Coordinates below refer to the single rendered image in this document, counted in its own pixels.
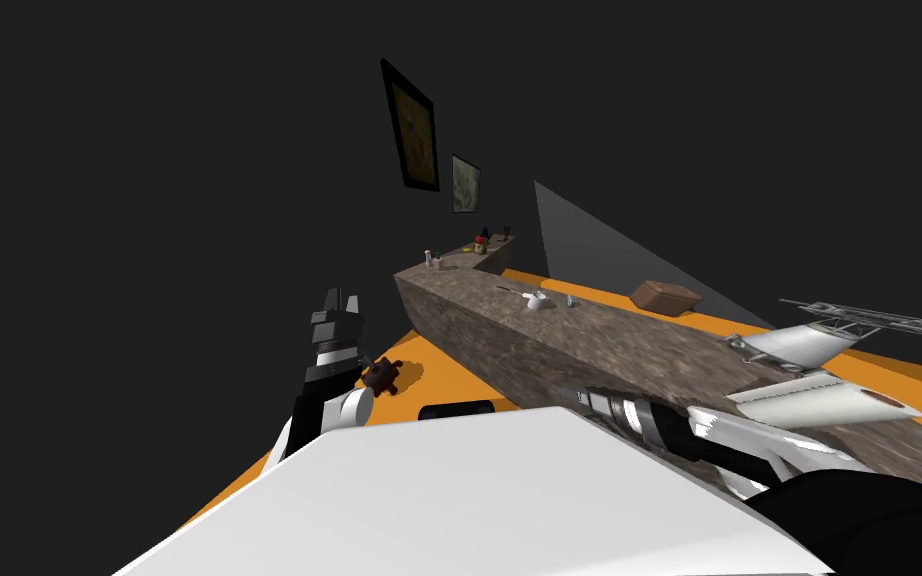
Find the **dark red floor toy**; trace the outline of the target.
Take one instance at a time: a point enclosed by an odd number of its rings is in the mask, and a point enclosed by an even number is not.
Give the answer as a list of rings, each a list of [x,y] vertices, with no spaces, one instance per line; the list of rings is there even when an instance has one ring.
[[[371,362],[367,371],[361,376],[363,384],[369,388],[374,397],[379,397],[387,392],[390,396],[399,394],[395,385],[396,378],[400,376],[402,361],[390,362],[386,357],[377,362]]]

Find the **small framed picture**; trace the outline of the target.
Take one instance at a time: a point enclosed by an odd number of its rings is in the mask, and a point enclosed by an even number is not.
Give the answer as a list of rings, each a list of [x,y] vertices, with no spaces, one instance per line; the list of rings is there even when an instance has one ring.
[[[479,206],[481,170],[463,158],[452,156],[452,211],[476,213]]]

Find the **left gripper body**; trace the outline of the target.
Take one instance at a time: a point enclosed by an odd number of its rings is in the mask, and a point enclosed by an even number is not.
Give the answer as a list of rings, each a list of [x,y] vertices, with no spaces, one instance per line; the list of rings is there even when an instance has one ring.
[[[311,343],[356,347],[360,341],[364,316],[344,310],[325,310],[311,314]]]

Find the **white curved sheet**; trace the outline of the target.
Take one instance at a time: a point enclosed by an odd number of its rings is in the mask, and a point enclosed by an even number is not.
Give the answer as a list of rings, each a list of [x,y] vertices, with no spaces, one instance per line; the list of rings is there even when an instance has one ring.
[[[861,338],[811,323],[748,336],[730,334],[720,342],[739,353],[744,362],[766,363],[783,371],[803,373],[820,370]]]

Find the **brown box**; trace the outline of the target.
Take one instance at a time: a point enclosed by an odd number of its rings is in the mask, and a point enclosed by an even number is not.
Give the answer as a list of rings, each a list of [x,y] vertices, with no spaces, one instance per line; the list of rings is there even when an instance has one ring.
[[[677,284],[658,281],[644,281],[629,296],[640,310],[669,317],[678,317],[692,312],[703,297]]]

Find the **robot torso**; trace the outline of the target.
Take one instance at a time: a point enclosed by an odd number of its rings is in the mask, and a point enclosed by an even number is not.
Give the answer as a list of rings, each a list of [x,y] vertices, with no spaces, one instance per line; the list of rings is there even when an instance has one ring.
[[[740,500],[553,407],[329,431],[116,576],[826,571]]]

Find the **large black framed picture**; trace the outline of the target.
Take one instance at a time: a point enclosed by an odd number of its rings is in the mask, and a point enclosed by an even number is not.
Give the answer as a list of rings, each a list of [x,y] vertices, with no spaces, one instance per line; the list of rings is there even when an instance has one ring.
[[[380,67],[404,186],[439,191],[432,101],[385,58]]]

